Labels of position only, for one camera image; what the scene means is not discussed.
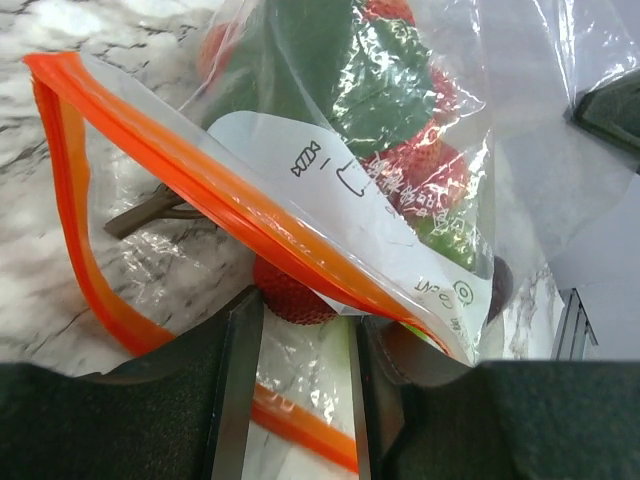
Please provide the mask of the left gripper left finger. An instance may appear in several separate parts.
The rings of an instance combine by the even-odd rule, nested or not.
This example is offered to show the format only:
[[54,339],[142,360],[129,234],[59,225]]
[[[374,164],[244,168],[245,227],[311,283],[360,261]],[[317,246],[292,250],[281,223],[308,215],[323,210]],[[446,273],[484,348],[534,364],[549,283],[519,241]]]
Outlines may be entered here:
[[258,290],[114,370],[1,367],[5,479],[238,479],[263,330]]

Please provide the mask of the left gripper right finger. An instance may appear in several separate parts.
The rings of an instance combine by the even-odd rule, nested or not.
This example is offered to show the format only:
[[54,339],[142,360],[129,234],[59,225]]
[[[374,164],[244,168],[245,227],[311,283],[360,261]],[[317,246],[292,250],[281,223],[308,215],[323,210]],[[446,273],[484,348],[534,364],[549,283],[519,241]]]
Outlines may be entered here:
[[376,316],[350,329],[363,479],[635,479],[639,366],[466,366]]

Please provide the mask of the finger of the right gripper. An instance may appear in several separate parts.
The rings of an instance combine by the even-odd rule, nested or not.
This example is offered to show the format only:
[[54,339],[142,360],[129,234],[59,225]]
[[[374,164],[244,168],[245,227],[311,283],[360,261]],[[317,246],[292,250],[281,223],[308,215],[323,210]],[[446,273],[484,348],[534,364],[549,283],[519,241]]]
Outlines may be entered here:
[[639,172],[639,71],[630,71],[604,85],[583,91],[565,118],[606,145],[631,157]]

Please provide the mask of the dark purple fake fig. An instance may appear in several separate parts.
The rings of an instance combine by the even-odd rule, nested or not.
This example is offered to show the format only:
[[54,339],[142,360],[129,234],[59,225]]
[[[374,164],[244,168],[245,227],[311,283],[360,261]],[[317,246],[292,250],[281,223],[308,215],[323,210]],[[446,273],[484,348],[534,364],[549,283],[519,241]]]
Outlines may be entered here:
[[513,288],[514,279],[511,268],[503,258],[495,256],[492,295],[487,314],[487,324],[490,324],[502,313],[512,296]]

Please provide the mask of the green fake grape bunch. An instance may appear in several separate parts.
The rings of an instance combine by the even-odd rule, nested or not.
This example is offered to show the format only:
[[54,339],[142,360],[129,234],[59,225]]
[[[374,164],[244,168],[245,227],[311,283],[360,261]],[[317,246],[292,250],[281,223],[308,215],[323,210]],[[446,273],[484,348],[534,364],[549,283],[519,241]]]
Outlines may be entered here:
[[432,216],[414,217],[410,224],[424,245],[470,272],[476,269],[477,235],[472,224],[460,217],[436,223]]

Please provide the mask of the zip bag with berries grapes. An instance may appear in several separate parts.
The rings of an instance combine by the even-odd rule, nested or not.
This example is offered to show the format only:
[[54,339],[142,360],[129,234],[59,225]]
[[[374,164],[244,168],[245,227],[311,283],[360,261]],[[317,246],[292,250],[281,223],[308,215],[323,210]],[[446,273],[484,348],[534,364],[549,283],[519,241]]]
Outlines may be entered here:
[[25,57],[78,285],[131,355],[41,375],[64,475],[528,479],[570,363],[489,353],[524,281],[634,175],[639,46],[607,1],[225,1],[136,75]]

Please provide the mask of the red fake berry bunch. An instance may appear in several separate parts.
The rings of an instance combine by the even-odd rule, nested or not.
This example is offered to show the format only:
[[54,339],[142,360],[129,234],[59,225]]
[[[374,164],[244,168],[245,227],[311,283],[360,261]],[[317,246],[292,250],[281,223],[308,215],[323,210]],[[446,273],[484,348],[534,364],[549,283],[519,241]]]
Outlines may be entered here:
[[[293,252],[332,278],[354,267],[421,321],[456,317],[470,272],[410,221],[460,217],[469,173],[443,135],[455,96],[403,1],[229,1],[202,36],[184,104],[198,144],[319,239]],[[327,258],[339,261],[329,267]]]

